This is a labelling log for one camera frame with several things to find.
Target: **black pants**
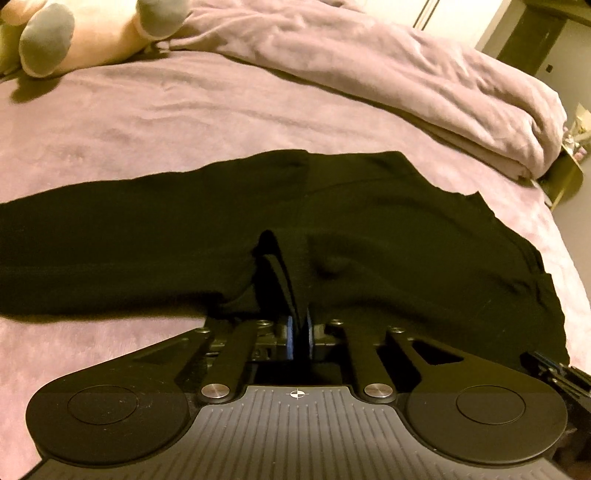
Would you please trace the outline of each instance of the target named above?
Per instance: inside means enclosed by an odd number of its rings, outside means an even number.
[[[274,151],[0,205],[0,312],[179,300],[402,326],[516,369],[530,349],[569,361],[540,253],[400,153]]]

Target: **circular pad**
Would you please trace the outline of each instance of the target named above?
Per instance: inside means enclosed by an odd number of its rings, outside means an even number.
[[[139,399],[131,390],[116,385],[85,388],[68,402],[70,414],[91,425],[109,425],[129,417]]]
[[[456,404],[464,416],[485,425],[503,425],[515,421],[525,411],[525,402],[517,393],[491,385],[465,389],[458,396]]]
[[[190,419],[187,397],[158,365],[93,368],[54,380],[27,407],[43,456],[75,465],[120,465],[169,445]]]

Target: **black round disc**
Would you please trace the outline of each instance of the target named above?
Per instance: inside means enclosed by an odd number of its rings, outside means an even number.
[[[564,401],[540,384],[547,389],[519,395],[498,385],[473,385],[461,392],[419,385],[408,398],[406,414],[420,438],[453,458],[480,465],[525,462],[551,448],[566,427]]]
[[[118,465],[169,444],[189,420],[185,394],[149,364],[59,378],[27,407],[38,450],[78,465]]]

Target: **stuffed animal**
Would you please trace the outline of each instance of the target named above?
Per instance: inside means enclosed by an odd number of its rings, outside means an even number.
[[[0,0],[0,74],[32,77],[124,61],[173,35],[189,0]]]

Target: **textured rubber surface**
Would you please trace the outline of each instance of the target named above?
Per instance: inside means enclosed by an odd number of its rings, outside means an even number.
[[[48,460],[30,480],[566,480],[546,460],[489,469],[439,456],[394,409],[346,387],[248,387],[201,410],[187,434],[134,465],[89,469]]]

